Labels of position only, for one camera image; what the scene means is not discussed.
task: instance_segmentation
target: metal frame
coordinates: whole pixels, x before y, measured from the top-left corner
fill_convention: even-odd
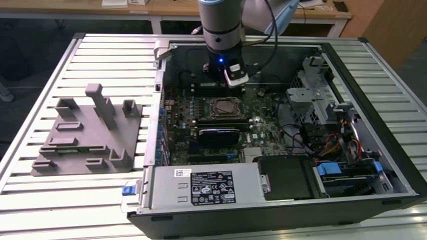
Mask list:
[[[77,20],[147,20],[151,22],[153,34],[161,35],[162,21],[201,21],[199,16],[183,15],[150,15],[141,11],[139,15],[121,14],[83,14],[83,13],[37,13],[37,12],[0,12],[0,18],[6,19],[77,19]],[[349,18],[293,18],[293,24],[329,24],[333,25],[327,34],[329,38],[338,38],[346,27]]]
[[[255,41],[262,37],[249,36],[249,41]],[[42,117],[50,118],[53,114],[47,107],[53,107],[55,102],[53,95],[69,93],[71,96],[78,94],[78,87],[86,83],[103,82],[105,86],[121,91],[127,89],[134,94],[131,88],[125,88],[134,84],[149,86],[154,84],[155,75],[150,77],[135,77],[134,72],[141,70],[121,70],[122,75],[134,76],[131,78],[102,77],[81,78],[66,81],[61,72],[66,72],[71,63],[82,63],[83,58],[87,63],[111,63],[113,54],[115,62],[145,62],[153,63],[155,60],[154,46],[157,40],[167,41],[201,41],[202,38],[189,35],[145,35],[145,34],[87,34],[83,40],[74,39],[62,58],[58,68],[53,74],[46,89],[35,104],[23,127],[17,135],[11,149],[0,163],[0,234],[9,235],[9,239],[99,239],[121,238],[125,240],[147,240],[145,233],[129,222],[126,213],[121,211],[122,186],[129,181],[135,181],[145,177],[143,165],[145,156],[135,159],[135,172],[130,174],[102,174],[102,175],[73,175],[69,177],[34,178],[29,176],[35,147],[41,146],[46,140],[46,132],[35,129],[49,129],[53,126],[50,120],[41,120]],[[82,43],[114,43],[105,46],[85,45]],[[381,56],[372,49],[369,43],[361,43],[357,38],[318,38],[318,37],[281,37],[282,42],[329,42],[331,43],[338,55],[346,64],[355,81],[368,94],[389,129],[397,137],[404,150],[410,156],[422,175],[427,178],[427,114],[426,107],[421,100],[409,89],[402,79],[389,67]],[[119,49],[118,44],[130,46],[130,43],[145,43]],[[73,51],[93,55],[74,56]],[[337,91],[342,94],[345,101],[349,96],[338,79],[334,80]],[[137,102],[150,105],[151,98],[133,95]],[[146,107],[143,115],[150,116],[150,107]],[[149,121],[143,121],[139,139],[147,140],[150,127]],[[145,142],[139,142],[137,151],[145,152]],[[139,199],[131,199],[129,206],[135,206]],[[291,230],[265,231],[241,233],[233,235],[215,236],[217,239],[245,238],[249,240],[259,239],[306,239],[307,236],[321,240],[341,239],[421,239],[427,231],[427,208],[424,204],[408,209],[397,209],[368,219],[360,224],[345,226],[322,226],[298,228]]]

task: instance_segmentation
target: warning label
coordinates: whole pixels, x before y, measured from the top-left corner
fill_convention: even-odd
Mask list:
[[[195,206],[237,202],[233,171],[191,173],[191,203]]]

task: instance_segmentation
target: aluminum extrusion table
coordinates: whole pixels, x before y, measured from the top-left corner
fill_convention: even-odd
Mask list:
[[[157,79],[155,42],[202,40],[186,35],[77,34],[53,73],[9,152],[0,162],[0,239],[149,239],[122,212],[122,187],[143,177],[146,140]],[[282,37],[286,42],[330,42],[390,127],[408,155],[427,178],[427,108],[372,47],[355,38]],[[102,83],[114,104],[143,104],[134,171],[130,173],[31,176],[46,142],[59,97],[86,97],[89,83]],[[322,226],[202,237],[201,239],[424,239],[427,207],[389,211],[360,224]]]

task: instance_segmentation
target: metal bracket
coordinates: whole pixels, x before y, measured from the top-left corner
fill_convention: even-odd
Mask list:
[[[313,91],[310,88],[290,88],[286,91],[289,100],[295,103],[307,103],[313,100],[322,100],[323,96],[319,90]]]
[[[265,193],[270,193],[273,191],[270,181],[269,181],[269,176],[266,174],[261,175],[261,187]]]
[[[351,103],[331,103],[326,107],[326,113],[327,113],[327,120],[333,121],[337,120],[337,114],[338,113],[346,113],[354,108],[354,105]]]
[[[157,60],[155,67],[159,66],[159,61],[167,58],[171,55],[170,51],[170,41],[169,40],[158,40],[154,43],[154,58]]]
[[[151,190],[153,190],[153,186],[154,186],[154,171],[155,171],[155,167],[154,166],[149,166],[147,168],[145,168],[145,178],[142,179],[142,185],[141,185],[141,195],[139,195],[139,208],[137,210],[137,214],[141,215],[143,214],[143,209],[145,208],[150,208],[151,207]]]
[[[313,72],[315,74],[321,74],[323,69],[330,67],[327,61],[321,56],[307,57],[302,65],[307,72]]]

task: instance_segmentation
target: cable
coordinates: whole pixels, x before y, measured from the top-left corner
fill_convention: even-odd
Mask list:
[[[294,134],[294,136],[293,136],[293,148],[297,148],[297,147],[295,147],[297,135],[302,136],[302,134],[301,134],[299,132]]]
[[[257,44],[263,44],[263,43],[266,43],[266,42],[273,38],[274,33],[275,33],[274,31],[275,31],[275,28],[273,27],[271,30],[270,30],[269,36],[267,36],[265,39],[257,40],[257,41],[251,41],[251,42],[246,42],[246,43],[243,44],[243,47],[250,47],[250,46],[254,46],[254,45],[257,45]]]
[[[338,152],[338,151],[341,150],[341,148],[342,148],[341,143],[337,143],[330,149],[325,150],[325,151],[321,153],[321,157],[325,157],[326,155]]]
[[[190,70],[187,69],[181,69],[178,71],[178,85],[182,87],[183,86],[183,74],[194,74]]]
[[[306,24],[306,22],[307,22],[306,8],[303,7],[303,5],[301,3],[298,5],[302,7],[302,13],[305,14],[305,24]]]
[[[327,136],[327,138],[326,138],[326,148],[329,148],[329,145],[330,145],[330,138],[333,137],[333,136],[337,136],[338,135],[338,133],[331,133],[329,136]]]
[[[322,158],[322,156],[317,155],[315,152],[310,149],[310,147],[301,141],[298,140],[287,131],[285,131],[282,129],[285,135],[287,135],[306,150],[306,153],[313,156],[313,157],[317,157],[317,158]]]
[[[277,51],[278,51],[278,45],[279,45],[279,36],[278,36],[278,24],[277,24],[277,17],[275,17],[275,13],[273,10],[273,6],[269,3],[269,0],[265,0],[266,5],[269,7],[269,11],[271,14],[271,21],[273,21],[273,28],[274,28],[274,49],[273,49],[273,53],[270,58],[267,59],[267,61],[263,63],[263,65],[261,65],[261,67],[258,68],[258,71],[261,71],[273,61],[275,55],[277,55]]]
[[[293,123],[283,124],[281,127],[285,128],[285,127],[287,127],[287,126],[291,126],[291,127],[297,128],[297,129],[301,129],[301,128],[302,128],[301,125],[293,124]]]
[[[355,139],[355,138],[353,138],[351,141],[355,143],[357,153],[360,155],[360,159],[364,160],[364,158],[362,158],[362,144],[361,144],[361,141],[358,139]]]
[[[7,87],[7,89],[45,89],[43,86],[14,86]]]

